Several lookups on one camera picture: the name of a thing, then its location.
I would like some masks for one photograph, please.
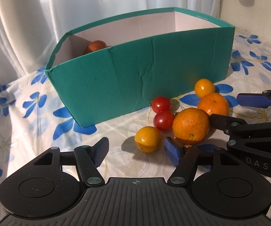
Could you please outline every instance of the curtain fold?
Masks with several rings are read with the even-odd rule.
[[[219,17],[220,0],[0,0],[0,82],[43,67],[69,30],[106,17],[178,6]]]

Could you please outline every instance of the red tomato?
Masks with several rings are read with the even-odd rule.
[[[170,110],[171,102],[166,97],[157,97],[151,102],[151,108],[155,113]]]
[[[153,125],[160,131],[168,130],[172,128],[174,118],[174,115],[170,111],[161,111],[155,115]]]

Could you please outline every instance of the ribbed gray surface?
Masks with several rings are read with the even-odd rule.
[[[227,220],[200,209],[183,188],[166,185],[162,178],[111,178],[100,188],[86,191],[70,211],[45,220],[8,216],[0,226],[271,226],[265,216]]]

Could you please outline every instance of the crosshair symbol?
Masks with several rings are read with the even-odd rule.
[[[138,185],[140,183],[140,181],[139,180],[134,180],[134,181],[132,181],[132,183],[134,183],[135,185]]]

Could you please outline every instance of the orange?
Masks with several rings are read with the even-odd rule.
[[[215,92],[215,87],[208,79],[200,79],[195,83],[194,90],[199,98],[202,98],[210,93]]]
[[[92,53],[94,51],[98,51],[100,49],[106,48],[106,43],[101,41],[101,40],[96,40],[91,42],[87,48],[85,49],[85,51],[83,52],[84,54],[88,54],[88,53]]]
[[[188,108],[177,114],[172,131],[183,143],[194,144],[206,137],[209,127],[209,118],[202,110]]]
[[[160,131],[155,127],[143,127],[134,137],[136,147],[144,153],[155,151],[160,146],[161,140]]]
[[[204,96],[197,105],[198,109],[205,111],[208,115],[229,115],[228,101],[219,93],[210,93]]]

